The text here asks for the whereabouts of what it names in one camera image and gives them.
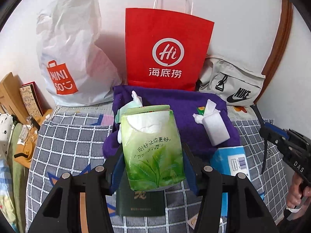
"checkered bedspread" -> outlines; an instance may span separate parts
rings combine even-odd
[[[99,115],[82,113],[56,114],[52,121],[45,122],[39,132],[29,171],[26,199],[26,230],[35,217],[53,184],[64,172],[73,175],[84,173],[102,165],[102,144],[110,134],[111,126],[96,126]],[[267,168],[262,169],[264,144],[259,136],[256,120],[234,121],[247,156],[251,180],[259,193],[265,193],[264,201],[274,220],[285,208],[287,184],[281,154],[269,143]],[[116,195],[106,197],[111,210],[115,209]],[[201,198],[189,190],[186,181],[165,191],[166,215],[163,217],[122,217],[110,214],[115,232],[192,232],[186,224],[199,212]],[[225,232],[226,218],[219,232]]]

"wooden table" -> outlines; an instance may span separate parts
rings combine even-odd
[[[52,113],[52,109],[49,109],[49,110],[47,110],[46,111],[46,113],[41,117],[34,117],[35,118],[35,120],[40,124],[40,125],[42,125],[42,123],[43,123],[43,121],[45,120],[45,117],[48,115],[48,114],[51,114]],[[31,130],[30,130],[30,133],[31,134],[34,134],[34,136],[35,136],[35,141],[32,143],[32,154],[33,154],[33,151],[34,151],[34,149],[35,149],[35,146],[36,146],[36,143],[37,143],[37,136],[38,135],[36,135],[35,134],[35,131],[36,131],[37,129],[35,128],[35,127],[33,127],[33,128],[31,128]],[[22,144],[18,144],[17,145],[17,147],[16,147],[16,151],[15,151],[15,154],[18,154],[18,153],[20,153],[20,152],[23,152],[24,151],[24,147],[25,147],[25,145],[22,145]],[[30,163],[31,163],[31,159],[30,160],[27,160],[25,157],[18,157],[18,158],[15,158],[14,159],[16,162],[18,162],[18,163],[20,163],[21,165],[23,165],[23,166],[25,166],[25,167],[27,167],[27,168],[30,168]]]

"haidilao logo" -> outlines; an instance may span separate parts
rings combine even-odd
[[[159,40],[152,49],[153,59],[162,66],[177,65],[185,54],[183,45],[174,38]]]

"purple cloth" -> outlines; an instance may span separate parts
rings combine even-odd
[[[220,110],[220,115],[230,135],[229,140],[219,144],[217,147],[241,145],[238,131],[228,117],[226,102],[217,95],[175,89],[149,89],[125,85],[115,86],[114,102],[112,105],[114,116],[118,109],[133,100],[133,90],[142,98],[143,106],[170,105],[171,110],[174,112],[180,140],[188,144],[194,155],[210,157],[217,150],[216,147],[211,145],[204,126],[197,124],[192,116],[194,113],[197,114],[197,107],[206,105],[208,99],[217,104],[216,109]],[[114,155],[119,147],[117,141],[118,130],[119,124],[114,124],[113,133],[106,138],[103,144],[103,155],[105,157]]]

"silver bolt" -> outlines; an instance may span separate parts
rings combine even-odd
[[[211,166],[204,166],[204,171],[206,172],[211,172],[213,170],[213,168]]]
[[[64,172],[63,174],[62,174],[62,178],[63,179],[68,179],[70,177],[70,173],[69,172]]]
[[[240,179],[245,179],[245,178],[246,178],[246,175],[245,175],[244,173],[242,173],[242,172],[239,172],[239,173],[238,173],[238,177],[239,177]]]
[[[97,166],[97,167],[95,168],[95,171],[96,171],[96,172],[102,172],[104,169],[105,169],[105,168],[104,168],[103,166]]]

